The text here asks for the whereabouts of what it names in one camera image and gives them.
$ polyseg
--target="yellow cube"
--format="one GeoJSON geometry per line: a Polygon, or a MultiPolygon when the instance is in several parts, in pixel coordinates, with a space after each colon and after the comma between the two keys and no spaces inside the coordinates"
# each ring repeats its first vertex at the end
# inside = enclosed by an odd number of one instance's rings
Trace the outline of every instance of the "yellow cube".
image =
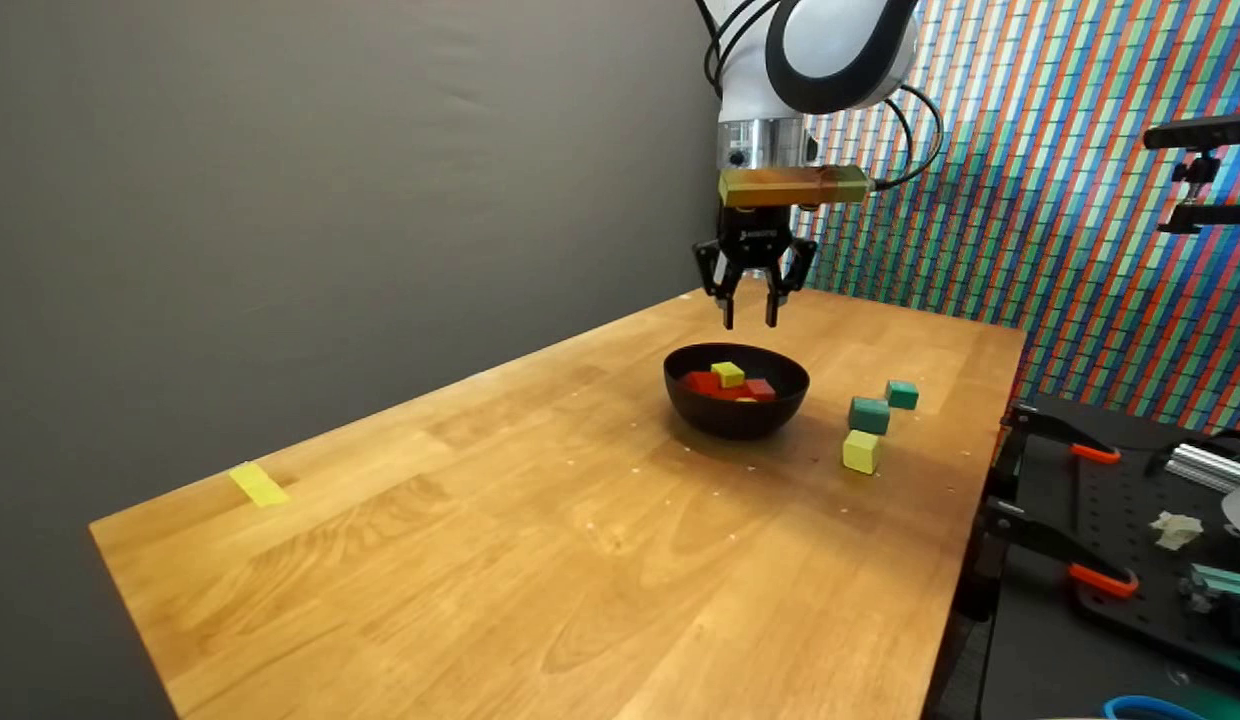
{"type": "Polygon", "coordinates": [[[877,472],[880,435],[848,431],[845,442],[845,467],[871,475],[877,472]]]}
{"type": "Polygon", "coordinates": [[[714,378],[726,383],[726,388],[741,388],[744,383],[744,370],[734,365],[734,361],[721,361],[721,365],[707,365],[714,378]]]}

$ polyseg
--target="patterned backdrop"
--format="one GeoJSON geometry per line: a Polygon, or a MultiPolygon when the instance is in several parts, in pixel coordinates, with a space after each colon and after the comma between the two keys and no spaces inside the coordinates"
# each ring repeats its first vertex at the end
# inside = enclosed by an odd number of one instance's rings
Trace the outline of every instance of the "patterned backdrop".
{"type": "MultiPolygon", "coordinates": [[[[1240,229],[1169,238],[1159,122],[1240,112],[1240,0],[925,0],[913,72],[950,155],[871,206],[802,216],[818,287],[1015,323],[1026,398],[1240,423],[1240,229]]],[[[910,106],[929,149],[929,115],[910,106]]],[[[823,160],[905,163],[890,110],[812,122],[823,160]]],[[[1240,199],[1240,149],[1211,199],[1240,199]]]]}

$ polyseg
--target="green cube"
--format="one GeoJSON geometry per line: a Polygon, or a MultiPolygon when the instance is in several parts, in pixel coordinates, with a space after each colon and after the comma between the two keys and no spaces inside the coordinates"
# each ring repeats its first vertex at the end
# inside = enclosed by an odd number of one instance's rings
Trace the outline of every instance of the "green cube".
{"type": "Polygon", "coordinates": [[[890,409],[890,400],[857,398],[848,423],[857,431],[890,435],[892,409],[890,409]]]}
{"type": "Polygon", "coordinates": [[[892,409],[915,409],[915,400],[921,400],[915,383],[910,383],[910,379],[892,379],[890,383],[890,406],[892,409]]]}

